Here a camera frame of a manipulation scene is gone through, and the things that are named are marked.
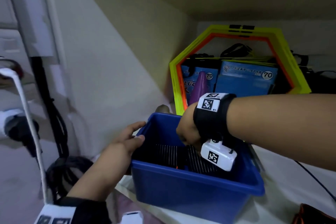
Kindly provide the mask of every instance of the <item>yellow hexagonal frame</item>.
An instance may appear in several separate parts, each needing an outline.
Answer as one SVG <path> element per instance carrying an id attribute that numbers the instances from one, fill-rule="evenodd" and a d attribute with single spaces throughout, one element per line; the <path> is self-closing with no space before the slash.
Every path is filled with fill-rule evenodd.
<path id="1" fill-rule="evenodd" d="M 211 25 L 169 64 L 177 115 L 183 115 L 187 108 L 181 64 L 189 55 L 198 52 L 214 37 L 267 42 L 277 63 L 283 70 L 283 73 L 292 87 L 288 93 L 306 94 L 311 92 L 305 77 L 289 49 L 281 29 L 258 28 L 246 25 Z"/>

